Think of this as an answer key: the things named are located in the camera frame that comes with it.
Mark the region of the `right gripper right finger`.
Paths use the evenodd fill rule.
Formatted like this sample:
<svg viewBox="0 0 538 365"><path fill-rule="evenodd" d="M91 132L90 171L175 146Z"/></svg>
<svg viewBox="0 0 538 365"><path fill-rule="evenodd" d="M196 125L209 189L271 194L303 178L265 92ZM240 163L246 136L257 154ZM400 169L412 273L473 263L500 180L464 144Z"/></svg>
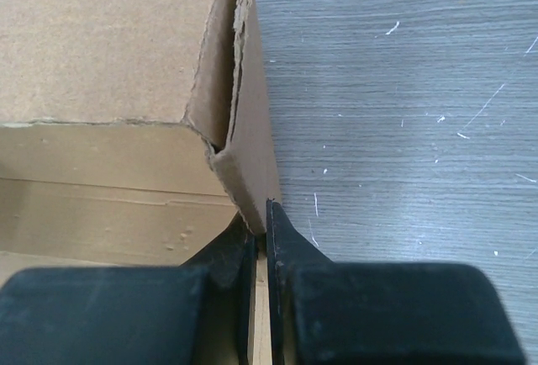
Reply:
<svg viewBox="0 0 538 365"><path fill-rule="evenodd" d="M498 292L450 262L334 262L266 204L275 364L522 364Z"/></svg>

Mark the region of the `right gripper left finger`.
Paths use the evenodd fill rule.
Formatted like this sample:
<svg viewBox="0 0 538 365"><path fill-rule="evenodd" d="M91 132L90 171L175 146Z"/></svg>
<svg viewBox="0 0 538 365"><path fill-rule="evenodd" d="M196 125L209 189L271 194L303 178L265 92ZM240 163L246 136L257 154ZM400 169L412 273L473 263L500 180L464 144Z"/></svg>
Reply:
<svg viewBox="0 0 538 365"><path fill-rule="evenodd" d="M1 361L249 364L255 272L240 216L179 266L24 269L1 289Z"/></svg>

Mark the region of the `brown cardboard box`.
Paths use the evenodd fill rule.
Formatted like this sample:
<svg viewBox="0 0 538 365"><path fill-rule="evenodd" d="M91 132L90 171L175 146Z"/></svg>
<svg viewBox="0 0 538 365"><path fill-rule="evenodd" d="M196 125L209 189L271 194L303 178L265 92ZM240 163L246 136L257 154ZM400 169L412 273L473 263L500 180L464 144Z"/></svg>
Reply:
<svg viewBox="0 0 538 365"><path fill-rule="evenodd" d="M34 267L179 266L281 197L256 0L1 0L1 289Z"/></svg>

